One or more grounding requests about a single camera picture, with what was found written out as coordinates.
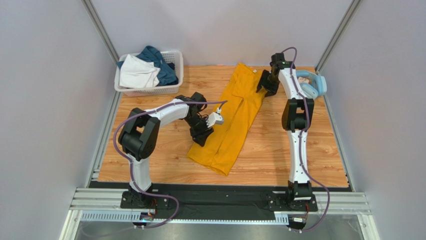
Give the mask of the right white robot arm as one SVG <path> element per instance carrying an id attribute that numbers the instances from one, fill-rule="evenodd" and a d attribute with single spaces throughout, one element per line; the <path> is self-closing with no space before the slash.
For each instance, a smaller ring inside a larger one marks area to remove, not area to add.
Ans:
<path id="1" fill-rule="evenodd" d="M 307 70 L 296 70 L 293 61 L 287 61 L 282 52 L 271 56 L 270 67 L 262 72 L 256 91 L 265 91 L 265 96 L 270 97 L 283 86 L 286 94 L 281 125 L 288 137 L 291 168 L 283 203 L 288 210 L 308 210 L 314 195 L 307 174 L 307 136 L 324 79 Z"/>

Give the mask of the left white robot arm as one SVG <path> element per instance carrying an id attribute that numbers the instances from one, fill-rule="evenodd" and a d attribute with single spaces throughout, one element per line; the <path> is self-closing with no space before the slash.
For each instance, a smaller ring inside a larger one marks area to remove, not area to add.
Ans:
<path id="1" fill-rule="evenodd" d="M 129 161 L 130 183 L 122 194 L 122 209 L 147 209 L 157 197 L 152 194 L 150 177 L 150 156 L 155 150 L 161 128 L 176 120 L 184 120 L 189 125 L 192 140 L 203 147 L 214 132 L 201 111 L 208 105 L 206 98 L 199 92 L 187 97 L 179 95 L 168 104 L 154 109 L 131 110 L 127 120 L 120 126 L 121 132 L 115 132 L 118 144 Z"/>

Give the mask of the yellow t shirt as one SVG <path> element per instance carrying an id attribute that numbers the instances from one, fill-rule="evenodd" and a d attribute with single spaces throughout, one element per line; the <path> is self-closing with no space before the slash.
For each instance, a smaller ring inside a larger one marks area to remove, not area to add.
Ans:
<path id="1" fill-rule="evenodd" d="M 221 108 L 224 123 L 213 126 L 204 146 L 193 144 L 188 159 L 223 176 L 230 173 L 266 97 L 266 90 L 257 91 L 261 76 L 262 71 L 238 63 L 220 97 L 227 101 Z"/>

